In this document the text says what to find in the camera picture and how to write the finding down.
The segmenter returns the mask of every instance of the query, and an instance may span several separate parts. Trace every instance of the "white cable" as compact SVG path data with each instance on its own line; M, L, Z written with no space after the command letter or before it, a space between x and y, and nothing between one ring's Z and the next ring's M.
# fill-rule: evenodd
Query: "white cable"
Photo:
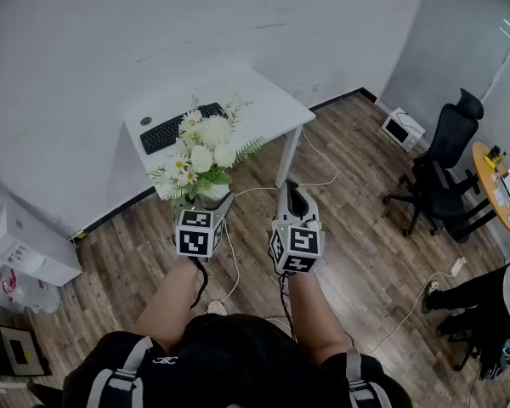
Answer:
M277 187L253 187L253 188L248 189L248 190L243 190L239 194L236 194L235 198L237 196L240 196L241 194L245 194L246 192L251 192L252 190L259 190L259 189L261 189L261 190L266 190L266 189L268 189L268 190L277 190L278 188Z
M236 277L235 286L232 287L232 290L229 292L229 294L227 296L225 296L224 299L221 299L219 301L219 303L223 303L226 298L228 298L230 295L232 295L232 292L236 289L236 286L238 286L238 282L240 281L240 270L238 269L238 263L236 262L235 249L232 247L232 243L230 242L229 231L227 230L226 222L224 223L224 232L227 234L227 241L229 241L230 250L232 251L232 259L235 261L236 273L238 274L238 276Z
M325 160L327 160L331 165L332 167L334 167L334 177L332 177L332 180L331 181L327 181L326 183L319 183L319 184L299 184L299 186L326 186L330 183L332 183L334 180L337 179L337 176L338 176L338 168L334 165L334 163L332 163L332 161L327 157L325 156L321 151L317 150L313 145L312 143L308 140L308 138L306 137L306 133L304 132L304 127L303 127L303 136L304 138L306 139L306 142L308 142L309 146L312 147L312 149L318 153L319 155L325 157Z
M419 301L419 298L421 297L421 295L425 292L425 287L427 287L428 283L431 282L431 280L433 279L433 277L435 275L443 275L447 278L454 278L453 275L449 275L449 274L445 274L444 272L435 272L434 274L432 274L429 279L427 280L427 282L425 283L425 285L423 286L423 289L419 292L419 295L417 295L417 298L416 298L416 301L414 302L414 305L412 306L411 310L410 310L410 313L408 313L406 315L406 317L400 321L400 323L397 325L397 327L394 329L393 332L391 332L391 334L389 334L387 337L385 337L381 342L380 344L378 344L376 346L376 348L374 348L372 351L370 352L367 352L366 354L367 355L370 355L372 354L373 352L376 352L380 346L382 346L385 342L387 342L392 336L394 336L394 334L399 330L400 326L406 321L406 319L408 319L410 317L410 315L414 312L414 309L416 308L416 304L417 304L417 301Z
M325 159L326 159L329 163L331 163L332 167L334 167L335 174L334 174L334 177L332 178L332 180L331 180L331 181L329 181L329 182L327 182L327 183L320 183L320 184L299 184L299 186L325 186L325 185L327 185L327 184L332 183L332 182L336 179L336 177L337 177L337 175L338 175L338 168L334 165L334 163L332 163L332 161L330 161L330 160L329 160L329 158L328 158L327 156L325 156L325 155L324 155L321 151L318 151L318 150L317 150L317 149L316 149L316 148L312 145L312 143L311 143L311 142L308 140L308 138L306 137L306 133L304 132L304 127L303 127L303 136L304 136L304 138L306 139L306 142L308 142L309 146L311 146L311 147L312 147L312 149L313 149L316 153L318 153L318 154L322 155L323 157L325 157ZM245 193L247 193L247 192L251 192L252 190L277 190L277 189L278 189L277 187L254 187L254 188L251 188L251 189L248 189L248 190L243 190L243 191L242 191L242 192L240 192L240 193L237 193L237 194L235 195L235 198L236 198L237 196L240 196L240 195L245 194ZM236 278L235 286L234 286L234 287L232 287L232 290L229 292L229 294L228 294L226 297L224 297L224 299L222 299L221 301L219 301L219 303L223 303L223 302L224 302L224 300L225 300L225 299L227 299L227 298L228 298L228 297L232 294L232 292L236 289L236 286L238 286L238 282L240 282L240 270L238 269L238 263L236 262L235 250L234 250L234 248L232 247L232 243L230 242L230 238L229 238L229 231L227 230L227 224L226 224L226 223L225 223L225 225L224 225L224 231L225 231L225 233L227 234L227 241L229 241L230 250L232 251L232 258L233 258L233 260L235 261L236 273L238 274L238 277Z
M285 324L285 323L283 323L281 320L279 320L279 319L275 319L274 317L269 317L269 318L267 318L267 319L265 319L265 320L273 320L273 321L275 321L275 322L278 322L278 323L282 324L282 325L283 325L285 328L287 328L287 329L289 330L289 332L292 334L292 332L291 332L291 328L289 327L289 325L286 325L286 324Z

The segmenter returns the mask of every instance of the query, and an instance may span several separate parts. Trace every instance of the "power strip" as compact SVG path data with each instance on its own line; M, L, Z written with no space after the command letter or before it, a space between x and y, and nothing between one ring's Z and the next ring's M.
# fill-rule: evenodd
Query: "power strip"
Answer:
M463 266L466 262L467 262L467 259L466 259L466 258L464 258L463 256L460 256L460 257L456 260L456 262L455 262L455 264L453 265L453 267L451 268L451 272L450 272L451 276L456 277L456 276L457 276L457 274L459 273L459 271L461 270L462 266Z

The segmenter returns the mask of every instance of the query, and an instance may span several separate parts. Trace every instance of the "white rose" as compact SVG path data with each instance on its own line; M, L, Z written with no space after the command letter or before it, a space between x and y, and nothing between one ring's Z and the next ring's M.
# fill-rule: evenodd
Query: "white rose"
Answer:
M195 145L190 152L190 163L196 173L205 173L212 167L212 152L202 145Z
M231 167L236 154L226 145L218 145L213 151L213 158L219 167Z

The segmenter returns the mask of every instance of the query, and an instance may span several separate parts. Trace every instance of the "yellow table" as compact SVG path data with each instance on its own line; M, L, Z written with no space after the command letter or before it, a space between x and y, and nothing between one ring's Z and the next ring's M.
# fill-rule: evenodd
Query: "yellow table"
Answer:
M502 207L499 206L497 199L495 197L494 191L497 189L496 181L493 179L496 174L493 169L491 169L487 163L484 161L484 156L487 156L490 152L490 148L486 144L482 144L481 142L474 142L473 144L473 160L474 166L476 167L476 172L478 173L479 182L482 184L484 188L484 192L487 195L487 198L480 202L475 208L473 208L468 214L467 217L470 218L484 207L489 206L490 204L493 206L493 209L482 216L480 219L476 220L472 224L470 224L467 228L463 229L459 234L459 238L471 233L477 228L481 227L485 223L492 220L494 217L498 217L502 224L506 227L508 231L510 231L510 207L506 204ZM502 176L507 169L501 163L499 166L499 176Z

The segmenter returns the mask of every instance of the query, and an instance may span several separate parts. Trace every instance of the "black shirt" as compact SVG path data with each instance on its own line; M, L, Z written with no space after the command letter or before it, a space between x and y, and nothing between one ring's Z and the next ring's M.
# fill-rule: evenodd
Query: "black shirt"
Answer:
M106 368L121 368L140 338L123 331L102 337L66 378L63 406L84 407L96 375ZM382 385L388 394L398 392L403 401L394 406L411 406L404 390L383 374L381 365L366 358L372 363L363 360L369 363L363 375L367 369L373 382L388 383L387 388ZM138 376L144 383L146 408L351 406L345 369L345 354L334 355L321 367L312 365L298 344L266 320L244 314L206 314L187 325L173 351L165 353L153 342Z

